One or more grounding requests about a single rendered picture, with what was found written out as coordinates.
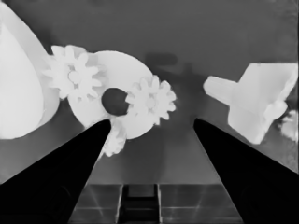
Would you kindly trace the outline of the white toothed gear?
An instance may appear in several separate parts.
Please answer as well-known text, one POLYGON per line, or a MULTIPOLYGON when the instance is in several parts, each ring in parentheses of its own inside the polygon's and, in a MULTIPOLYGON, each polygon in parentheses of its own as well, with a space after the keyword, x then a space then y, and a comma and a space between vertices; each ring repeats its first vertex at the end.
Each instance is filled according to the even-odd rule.
POLYGON ((111 131, 103 145, 102 152, 111 157, 120 153, 126 142, 126 131, 119 120, 113 119, 111 122, 111 131))
POLYGON ((77 102, 88 102, 99 96, 95 88, 104 86, 96 75, 105 73, 103 65, 88 64, 85 48, 74 45, 52 46, 52 55, 46 60, 49 68, 43 74, 50 78, 49 86, 59 90, 61 99, 73 97, 77 102))
POLYGON ((161 119, 169 120, 170 112, 175 112, 177 96, 170 83, 161 81, 156 75, 142 77, 128 91, 125 102, 129 104, 128 113, 142 116, 159 125, 161 119))
POLYGON ((281 133, 294 142, 298 142, 298 112, 291 110, 289 114, 282 119, 281 133))

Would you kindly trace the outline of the large thick white disc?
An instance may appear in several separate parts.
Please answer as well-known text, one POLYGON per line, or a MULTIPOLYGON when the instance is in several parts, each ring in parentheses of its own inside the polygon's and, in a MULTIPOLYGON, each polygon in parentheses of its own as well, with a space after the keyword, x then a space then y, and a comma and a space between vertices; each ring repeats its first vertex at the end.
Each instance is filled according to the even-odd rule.
POLYGON ((48 58, 27 24, 0 1, 0 139, 23 137, 57 112, 58 92, 42 74, 48 58))

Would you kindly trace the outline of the small white T-shaped piece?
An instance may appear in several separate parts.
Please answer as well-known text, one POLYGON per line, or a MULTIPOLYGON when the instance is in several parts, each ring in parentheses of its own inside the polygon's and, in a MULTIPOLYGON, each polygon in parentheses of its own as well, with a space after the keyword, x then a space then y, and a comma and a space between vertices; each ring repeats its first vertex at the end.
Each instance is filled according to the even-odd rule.
POLYGON ((285 101, 297 80, 297 63, 251 63, 238 82, 210 76, 203 87, 229 106, 228 125, 259 145, 272 122, 287 110, 285 101))

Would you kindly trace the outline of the white round carrier with pins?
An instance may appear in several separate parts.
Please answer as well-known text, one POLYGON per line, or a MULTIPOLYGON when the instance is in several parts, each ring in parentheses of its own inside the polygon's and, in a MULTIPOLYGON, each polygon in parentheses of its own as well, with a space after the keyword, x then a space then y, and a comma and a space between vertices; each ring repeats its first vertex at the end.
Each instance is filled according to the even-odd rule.
POLYGON ((135 139, 148 132, 153 127, 153 122, 144 119, 141 114, 129 112, 130 104, 125 99, 142 78, 153 77, 151 71, 137 58, 122 52, 105 50, 96 52, 95 56, 107 69, 107 81, 97 99, 79 103, 69 99, 75 117, 85 127, 110 119, 111 125, 124 129, 127 139, 135 139))

